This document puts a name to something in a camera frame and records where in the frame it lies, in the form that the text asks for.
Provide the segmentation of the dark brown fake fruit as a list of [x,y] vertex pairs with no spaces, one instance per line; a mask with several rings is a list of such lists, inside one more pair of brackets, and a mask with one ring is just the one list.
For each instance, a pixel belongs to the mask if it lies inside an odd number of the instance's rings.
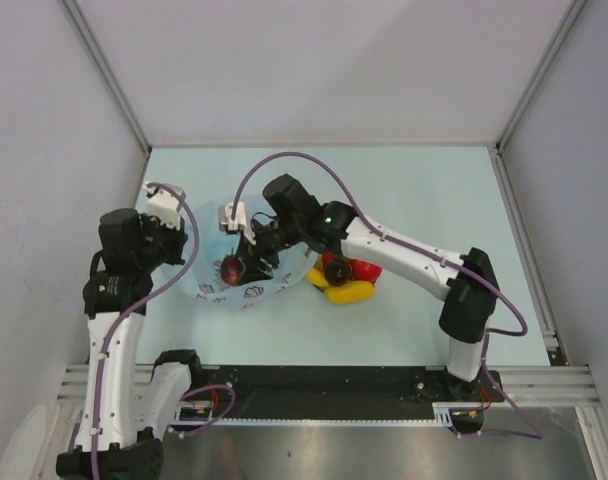
[[222,281],[231,287],[243,284],[245,274],[244,262],[235,254],[229,254],[220,263],[220,277]]

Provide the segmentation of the light blue plastic bag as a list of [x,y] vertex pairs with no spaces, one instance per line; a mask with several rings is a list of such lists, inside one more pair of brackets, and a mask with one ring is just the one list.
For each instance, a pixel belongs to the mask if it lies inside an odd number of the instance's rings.
[[239,284],[228,284],[221,276],[221,262],[237,253],[240,238],[219,230],[221,204],[215,200],[192,207],[200,246],[190,270],[176,284],[183,295],[217,306],[248,308],[300,282],[313,268],[317,254],[300,243],[279,253],[275,266],[262,259],[258,272],[245,271]]

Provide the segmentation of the dark mangosteen with green leaves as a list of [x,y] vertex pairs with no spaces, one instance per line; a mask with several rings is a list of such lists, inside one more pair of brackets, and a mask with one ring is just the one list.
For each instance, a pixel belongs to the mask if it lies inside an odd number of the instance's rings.
[[343,286],[352,279],[352,265],[343,259],[332,259],[324,265],[323,275],[330,286]]

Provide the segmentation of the yellow fake mango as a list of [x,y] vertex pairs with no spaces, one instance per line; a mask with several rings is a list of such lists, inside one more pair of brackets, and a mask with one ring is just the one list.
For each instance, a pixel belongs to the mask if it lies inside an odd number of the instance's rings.
[[347,305],[372,298],[375,285],[368,281],[351,281],[340,286],[328,286],[324,290],[327,300],[335,305]]

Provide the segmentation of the red fake pepper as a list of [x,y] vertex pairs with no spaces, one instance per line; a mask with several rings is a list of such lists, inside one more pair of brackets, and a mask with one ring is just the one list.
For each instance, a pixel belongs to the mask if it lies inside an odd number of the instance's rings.
[[357,259],[352,259],[350,261],[350,266],[352,269],[352,278],[355,281],[365,281],[372,284],[377,282],[383,271],[378,265]]

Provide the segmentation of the yellow fake banana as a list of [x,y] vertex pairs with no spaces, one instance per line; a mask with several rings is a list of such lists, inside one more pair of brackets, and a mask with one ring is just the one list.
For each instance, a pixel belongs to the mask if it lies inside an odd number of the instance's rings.
[[313,285],[315,288],[325,290],[331,286],[325,277],[324,270],[313,268],[306,276],[305,279],[308,283]]

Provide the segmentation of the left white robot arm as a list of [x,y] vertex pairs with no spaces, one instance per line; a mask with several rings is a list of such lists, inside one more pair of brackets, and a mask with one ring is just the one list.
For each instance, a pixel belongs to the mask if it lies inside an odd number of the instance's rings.
[[90,344],[86,398],[73,446],[58,455],[56,473],[62,479],[157,479],[176,404],[205,387],[195,351],[164,351],[142,399],[135,398],[147,305],[162,291],[152,274],[163,264],[187,266],[185,221],[175,208],[121,208],[100,218],[98,234],[101,248],[83,288]]

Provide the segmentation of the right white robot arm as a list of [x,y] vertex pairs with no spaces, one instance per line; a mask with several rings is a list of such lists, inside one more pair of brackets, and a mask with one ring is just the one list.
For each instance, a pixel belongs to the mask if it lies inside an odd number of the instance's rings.
[[438,324],[449,338],[446,391],[457,401],[468,401],[480,391],[484,336],[498,289],[484,251],[458,254],[416,243],[384,229],[354,205],[319,202],[288,174],[266,185],[262,196],[273,211],[267,224],[248,214],[240,199],[220,209],[221,229],[240,237],[236,255],[243,266],[241,283],[270,278],[281,252],[299,244],[318,254],[374,264],[442,301]]

